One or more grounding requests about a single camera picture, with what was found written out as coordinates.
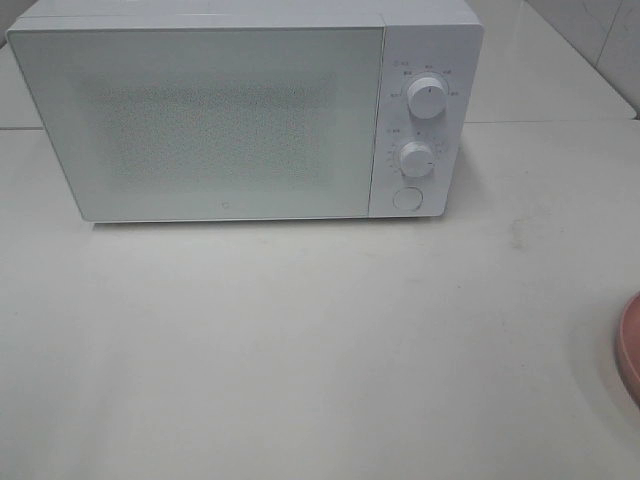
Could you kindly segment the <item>lower white timer knob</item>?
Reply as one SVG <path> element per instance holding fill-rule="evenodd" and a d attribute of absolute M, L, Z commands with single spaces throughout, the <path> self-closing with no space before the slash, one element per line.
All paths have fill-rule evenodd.
<path fill-rule="evenodd" d="M 398 163 L 402 174 L 409 178 L 427 176 L 434 168 L 435 156 L 424 142 L 409 142 L 398 152 Z"/>

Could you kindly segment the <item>round white door button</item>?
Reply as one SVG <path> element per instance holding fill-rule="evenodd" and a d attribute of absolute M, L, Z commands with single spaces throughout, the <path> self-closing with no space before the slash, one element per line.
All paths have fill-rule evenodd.
<path fill-rule="evenodd" d="M 402 211 L 415 211 L 423 202 L 423 194 L 416 187 L 405 187 L 398 190 L 393 196 L 394 207 Z"/>

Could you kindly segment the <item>white microwave oven body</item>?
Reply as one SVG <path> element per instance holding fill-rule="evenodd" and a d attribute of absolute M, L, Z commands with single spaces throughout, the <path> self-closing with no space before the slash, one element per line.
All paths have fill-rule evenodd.
<path fill-rule="evenodd" d="M 357 28 L 383 32 L 368 212 L 363 217 L 299 219 L 439 216 L 447 202 L 484 34 L 476 14 L 462 1 L 39 1 L 15 21 L 6 38 L 18 65 L 9 41 L 16 31 Z M 447 82 L 447 104 L 437 117 L 420 120 L 409 111 L 406 89 L 429 72 Z M 425 177 L 409 178 L 400 170 L 398 152 L 409 142 L 424 142 L 434 153 L 434 168 Z M 418 210 L 394 207 L 394 194 L 405 187 L 421 190 Z"/>

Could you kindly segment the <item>upper white power knob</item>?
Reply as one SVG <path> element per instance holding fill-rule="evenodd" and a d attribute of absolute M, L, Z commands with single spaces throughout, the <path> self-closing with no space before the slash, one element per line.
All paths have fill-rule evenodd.
<path fill-rule="evenodd" d="M 410 113 L 417 119 L 429 120 L 446 109 L 448 85 L 443 77 L 425 73 L 410 81 L 406 97 Z"/>

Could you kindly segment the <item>pink round plate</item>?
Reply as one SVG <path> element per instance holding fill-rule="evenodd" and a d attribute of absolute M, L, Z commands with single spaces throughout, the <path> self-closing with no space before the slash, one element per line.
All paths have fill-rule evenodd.
<path fill-rule="evenodd" d="M 639 405 L 639 294 L 624 307 L 616 333 L 615 354 L 620 378 L 630 397 Z"/>

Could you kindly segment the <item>white microwave door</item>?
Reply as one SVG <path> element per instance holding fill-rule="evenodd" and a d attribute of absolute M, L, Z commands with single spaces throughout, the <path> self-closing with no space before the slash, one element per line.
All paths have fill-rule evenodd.
<path fill-rule="evenodd" d="M 91 222 L 363 217 L 379 28 L 12 32 Z"/>

